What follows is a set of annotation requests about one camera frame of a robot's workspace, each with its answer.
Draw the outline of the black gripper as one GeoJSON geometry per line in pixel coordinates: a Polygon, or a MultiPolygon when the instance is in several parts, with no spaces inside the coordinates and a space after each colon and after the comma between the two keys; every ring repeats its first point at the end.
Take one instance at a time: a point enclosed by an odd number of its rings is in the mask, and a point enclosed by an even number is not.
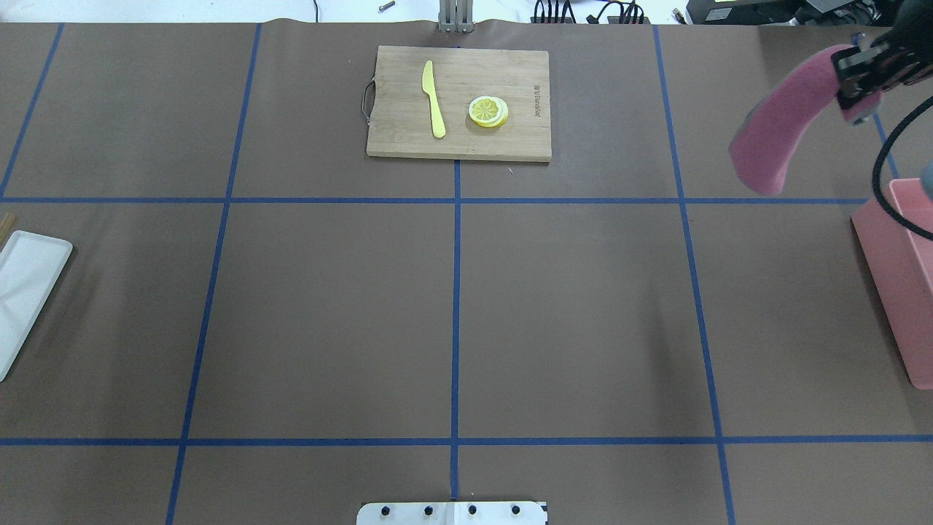
{"type": "Polygon", "coordinates": [[[900,85],[916,85],[932,72],[930,32],[907,33],[890,30],[866,47],[844,47],[834,53],[834,69],[840,87],[837,101],[842,110],[876,93],[900,85]]]}

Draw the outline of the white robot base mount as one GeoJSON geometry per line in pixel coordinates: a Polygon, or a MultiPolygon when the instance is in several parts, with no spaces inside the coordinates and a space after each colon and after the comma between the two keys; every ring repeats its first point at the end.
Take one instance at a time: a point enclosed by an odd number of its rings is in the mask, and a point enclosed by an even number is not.
{"type": "Polygon", "coordinates": [[[549,512],[534,501],[371,502],[356,524],[547,524],[549,512]]]}

